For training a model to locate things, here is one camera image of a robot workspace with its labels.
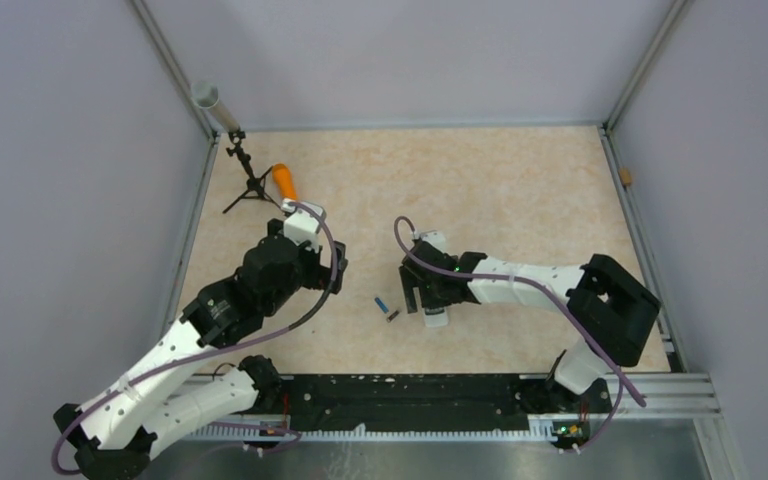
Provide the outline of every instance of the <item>white wall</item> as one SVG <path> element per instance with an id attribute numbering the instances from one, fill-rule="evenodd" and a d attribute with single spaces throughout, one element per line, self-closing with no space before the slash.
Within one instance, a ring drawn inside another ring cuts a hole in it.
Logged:
<path id="1" fill-rule="evenodd" d="M 768 478 L 768 2 L 695 2 L 618 139 L 685 353 Z"/>
<path id="2" fill-rule="evenodd" d="M 126 2 L 0 1 L 0 479 L 150 343 L 206 148 Z"/>
<path id="3" fill-rule="evenodd" d="M 244 128 L 597 123 L 670 0 L 151 0 Z"/>

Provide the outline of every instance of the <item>small yellow object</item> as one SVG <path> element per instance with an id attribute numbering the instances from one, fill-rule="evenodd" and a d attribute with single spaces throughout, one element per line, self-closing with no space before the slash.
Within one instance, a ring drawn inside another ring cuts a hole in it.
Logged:
<path id="1" fill-rule="evenodd" d="M 620 167 L 618 173 L 620 174 L 620 185 L 628 188 L 631 185 L 631 170 L 626 167 Z"/>

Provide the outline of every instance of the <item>black tripod stand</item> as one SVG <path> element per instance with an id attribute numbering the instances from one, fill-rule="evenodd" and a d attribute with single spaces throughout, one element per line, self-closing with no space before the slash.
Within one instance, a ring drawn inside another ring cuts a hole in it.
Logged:
<path id="1" fill-rule="evenodd" d="M 246 180 L 246 191 L 237 197 L 236 200 L 231 202 L 231 204 L 228 205 L 225 210 L 222 210 L 222 213 L 228 213 L 228 211 L 234 208 L 234 205 L 239 203 L 240 200 L 263 200 L 264 202 L 272 202 L 273 205 L 281 208 L 281 206 L 275 203 L 275 200 L 272 200 L 272 197 L 270 197 L 263 188 L 266 184 L 266 176 L 269 175 L 269 172 L 272 171 L 272 167 L 269 167 L 266 172 L 264 172 L 264 174 L 259 177 L 254 175 L 254 170 L 251 168 L 251 155 L 243 151 L 243 147 L 241 145 L 243 139 L 246 138 L 246 132 L 242 130 L 229 132 L 228 137 L 231 138 L 231 143 L 234 146 L 232 148 L 226 148 L 225 151 L 228 152 L 228 155 L 237 157 L 237 160 L 240 161 L 240 164 L 243 166 L 243 170 L 246 171 L 246 175 L 248 175 L 249 178 Z"/>

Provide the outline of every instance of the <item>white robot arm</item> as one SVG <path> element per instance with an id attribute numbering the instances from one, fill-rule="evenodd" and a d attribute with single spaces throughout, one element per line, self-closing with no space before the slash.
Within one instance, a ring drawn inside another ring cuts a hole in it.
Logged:
<path id="1" fill-rule="evenodd" d="M 217 350 L 259 330 L 264 318 L 299 288 L 340 291 L 345 245 L 334 242 L 334 277 L 330 267 L 320 265 L 319 221 L 308 211 L 321 218 L 325 214 L 315 205 L 305 207 L 296 210 L 285 202 L 289 218 L 270 221 L 267 236 L 245 254 L 234 274 L 204 287 L 118 381 L 81 405 L 66 404 L 55 413 L 61 433 L 72 429 L 66 438 L 77 449 L 81 474 L 90 480 L 136 478 L 184 435 L 225 415 L 276 401 L 281 380 L 262 356 L 247 357 L 191 393 L 170 395 Z M 84 412 L 90 413 L 75 425 Z"/>
<path id="2" fill-rule="evenodd" d="M 417 289 L 426 326 L 447 325 L 447 308 L 462 302 L 519 303 L 552 312 L 565 307 L 613 363 L 631 367 L 640 360 L 661 302 L 613 258 L 596 254 L 585 265 L 537 266 L 445 250 L 441 232 L 414 234 L 399 267 L 408 313 L 418 310 Z M 612 371 L 590 344 L 580 338 L 550 374 L 575 395 Z"/>

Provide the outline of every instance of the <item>gray cylinder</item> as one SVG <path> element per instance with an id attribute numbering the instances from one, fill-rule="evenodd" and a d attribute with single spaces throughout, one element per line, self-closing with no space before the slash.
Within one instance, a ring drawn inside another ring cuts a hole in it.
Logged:
<path id="1" fill-rule="evenodd" d="M 231 115 L 225 105 L 219 101 L 219 88 L 216 85 L 199 80 L 190 86 L 190 96 L 197 107 L 207 112 L 226 132 L 236 132 L 240 124 Z"/>

